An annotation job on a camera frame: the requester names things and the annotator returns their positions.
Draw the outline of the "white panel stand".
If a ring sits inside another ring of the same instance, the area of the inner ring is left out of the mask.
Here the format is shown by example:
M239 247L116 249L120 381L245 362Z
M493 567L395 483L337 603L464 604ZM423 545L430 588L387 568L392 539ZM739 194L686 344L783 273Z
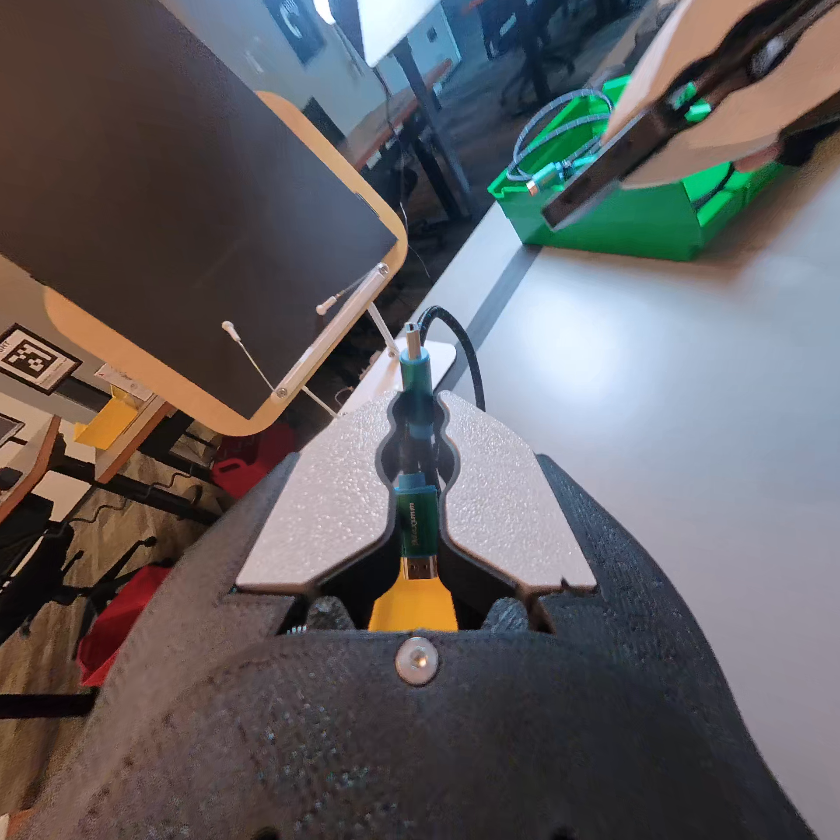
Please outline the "white panel stand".
M381 262L367 275L357 279L348 287L340 290L335 295L332 295L326 301L318 304L316 313L323 318L331 309L335 308L340 301L348 297L351 292L355 292L357 287L363 285L368 280L385 279L389 275L389 269L385 263ZM415 324L408 324L406 327L405 346L398 345L396 340L391 335L389 329L385 325L378 308L372 302L368 308L367 313L374 321L374 325L379 330L383 340L385 341L386 357L390 362L398 362L402 364L405 361L420 364L426 363L429 375L429 386L439 383L440 376L449 370L451 365L455 362L456 351L452 345L446 343L433 343L432 351L429 352L424 348L424 344L419 337L419 329ZM237 344L237 346L245 353L248 361L259 374L260 378L266 384L270 391L270 400L273 403L280 403L289 397L287 389L281 385L273 385L266 377L265 373L257 365L257 362L251 353L245 347L244 342L240 338L234 324L231 321L223 321L222 329L226 334Z

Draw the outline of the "black white marker tag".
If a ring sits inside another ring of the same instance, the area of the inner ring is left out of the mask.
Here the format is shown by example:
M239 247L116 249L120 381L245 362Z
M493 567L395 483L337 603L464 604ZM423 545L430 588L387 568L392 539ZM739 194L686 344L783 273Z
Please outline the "black white marker tag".
M18 323L1 335L1 373L45 395L51 395L82 361Z

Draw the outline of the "small yellow bin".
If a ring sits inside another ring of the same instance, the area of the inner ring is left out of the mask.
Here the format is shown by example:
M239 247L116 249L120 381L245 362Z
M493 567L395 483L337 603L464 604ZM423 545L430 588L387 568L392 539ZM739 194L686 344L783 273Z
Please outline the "small yellow bin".
M124 391L110 385L110 398L89 424L76 423L73 441L76 444L105 450L137 419L143 406L153 397L152 392Z

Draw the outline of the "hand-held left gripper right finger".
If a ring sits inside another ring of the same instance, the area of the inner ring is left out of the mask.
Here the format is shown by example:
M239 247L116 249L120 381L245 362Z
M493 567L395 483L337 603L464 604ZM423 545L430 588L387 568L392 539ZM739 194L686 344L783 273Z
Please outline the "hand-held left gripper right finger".
M593 592L595 575L530 446L453 392L438 402L455 462L445 537L522 595Z

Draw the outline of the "black wall poster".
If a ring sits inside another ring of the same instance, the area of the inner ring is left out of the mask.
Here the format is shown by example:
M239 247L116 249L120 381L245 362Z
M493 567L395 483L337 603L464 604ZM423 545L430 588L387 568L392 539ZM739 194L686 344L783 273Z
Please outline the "black wall poster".
M299 62L307 67L325 49L326 42L307 1L264 1L269 15Z

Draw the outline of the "yellow plastic bin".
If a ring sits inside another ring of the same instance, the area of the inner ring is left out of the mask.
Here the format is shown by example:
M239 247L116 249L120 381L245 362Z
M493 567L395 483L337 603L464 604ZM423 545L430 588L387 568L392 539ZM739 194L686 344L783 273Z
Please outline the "yellow plastic bin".
M402 557L394 584L374 605L371 632L456 632L459 629L453 597L438 575L435 555Z

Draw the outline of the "red plastic bin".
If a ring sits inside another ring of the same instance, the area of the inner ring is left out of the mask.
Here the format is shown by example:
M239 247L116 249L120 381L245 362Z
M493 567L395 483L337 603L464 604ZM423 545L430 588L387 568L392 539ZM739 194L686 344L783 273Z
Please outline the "red plastic bin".
M147 564L106 583L86 603L75 654L80 686L102 687L131 629L171 571L171 564Z
M280 421L246 437L222 436L211 466L213 483L238 500L296 449L295 431Z

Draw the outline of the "small black adapter box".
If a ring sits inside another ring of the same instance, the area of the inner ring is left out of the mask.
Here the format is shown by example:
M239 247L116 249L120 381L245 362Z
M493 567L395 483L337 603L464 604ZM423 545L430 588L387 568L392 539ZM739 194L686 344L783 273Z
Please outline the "small black adapter box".
M603 145L592 163L577 172L542 208L554 232L575 224L602 203L671 137L670 117L656 104L641 111Z

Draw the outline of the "black panel with tan border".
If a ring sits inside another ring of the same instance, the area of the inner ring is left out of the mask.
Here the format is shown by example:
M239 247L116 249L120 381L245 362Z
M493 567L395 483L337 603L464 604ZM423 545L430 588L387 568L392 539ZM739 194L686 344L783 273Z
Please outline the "black panel with tan border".
M160 2L2 2L1 26L2 332L220 434L273 424L402 267L402 221Z

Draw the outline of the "green plastic bin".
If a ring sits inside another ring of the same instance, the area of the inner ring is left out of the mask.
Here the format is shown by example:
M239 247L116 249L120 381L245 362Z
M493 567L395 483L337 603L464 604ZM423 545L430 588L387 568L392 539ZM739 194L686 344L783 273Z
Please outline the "green plastic bin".
M572 163L573 173L592 163L592 142L606 129L612 110L606 100L617 105L628 81L629 75L606 80L602 93L594 96L563 95L563 107L528 142L529 153L519 171L538 173L583 148L590 154ZM513 181L503 171L487 190L524 245L690 261L783 172L776 163L751 173L730 171L729 164L720 164L680 182L618 190L581 221L557 232L545 223L542 207L562 191L562 181L554 180L544 192L532 196L525 182Z

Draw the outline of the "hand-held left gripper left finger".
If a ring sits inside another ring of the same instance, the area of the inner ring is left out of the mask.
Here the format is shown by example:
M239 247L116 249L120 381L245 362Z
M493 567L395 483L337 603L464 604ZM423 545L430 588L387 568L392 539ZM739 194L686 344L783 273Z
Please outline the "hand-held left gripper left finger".
M393 526L382 463L394 432L385 392L331 421L305 445L238 573L245 592L309 592L347 568Z

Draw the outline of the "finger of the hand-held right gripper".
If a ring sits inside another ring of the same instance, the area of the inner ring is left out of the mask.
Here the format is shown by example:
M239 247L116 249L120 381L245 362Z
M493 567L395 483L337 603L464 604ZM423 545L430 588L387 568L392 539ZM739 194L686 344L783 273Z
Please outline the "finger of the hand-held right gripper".
M766 78L727 96L623 180L636 190L676 182L769 148L781 132L838 93L837 36L802 36Z
M711 60L735 29L771 2L679 2L637 64L607 129L606 143L641 111L666 98L684 82L678 78L698 62ZM701 122L681 130L672 143L769 143L770 113L760 106L761 82L733 91Z

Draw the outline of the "wooden office desk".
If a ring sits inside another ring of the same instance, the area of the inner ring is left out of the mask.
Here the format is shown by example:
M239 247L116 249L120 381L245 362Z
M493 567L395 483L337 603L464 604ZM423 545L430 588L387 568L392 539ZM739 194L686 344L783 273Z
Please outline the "wooden office desk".
M365 168L371 168L371 161L376 164L382 158L382 149L399 141L414 118L422 127L430 124L428 117L420 117L421 111L415 92L411 87L405 87L368 112L340 143L338 150L361 174Z

